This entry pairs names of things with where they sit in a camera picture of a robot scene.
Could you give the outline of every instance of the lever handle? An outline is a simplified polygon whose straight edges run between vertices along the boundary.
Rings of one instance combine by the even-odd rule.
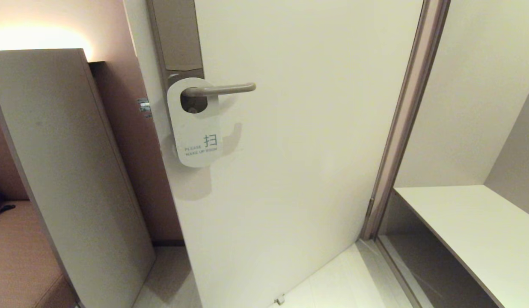
[[[210,86],[208,88],[191,87],[185,89],[182,94],[191,98],[214,96],[222,94],[234,94],[251,92],[257,88],[253,82],[245,84],[233,84],[232,86]]]

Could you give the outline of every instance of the warm light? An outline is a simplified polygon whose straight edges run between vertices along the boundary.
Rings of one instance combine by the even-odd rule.
[[[0,50],[83,48],[88,61],[93,50],[82,35],[59,27],[8,27],[0,29]]]

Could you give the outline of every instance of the floor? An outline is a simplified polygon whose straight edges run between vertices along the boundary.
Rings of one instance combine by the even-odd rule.
[[[186,250],[157,247],[156,252],[134,308],[201,308]],[[281,307],[412,308],[376,245],[362,241],[286,294]]]

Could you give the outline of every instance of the sofa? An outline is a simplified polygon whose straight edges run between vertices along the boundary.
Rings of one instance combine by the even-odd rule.
[[[0,192],[18,200],[5,202],[16,208],[0,214],[0,308],[73,308],[75,294],[28,201],[1,130]]]

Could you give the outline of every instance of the door frame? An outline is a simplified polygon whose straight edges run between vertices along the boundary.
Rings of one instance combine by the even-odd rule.
[[[451,0],[424,0],[409,64],[360,233],[375,239],[425,93]]]

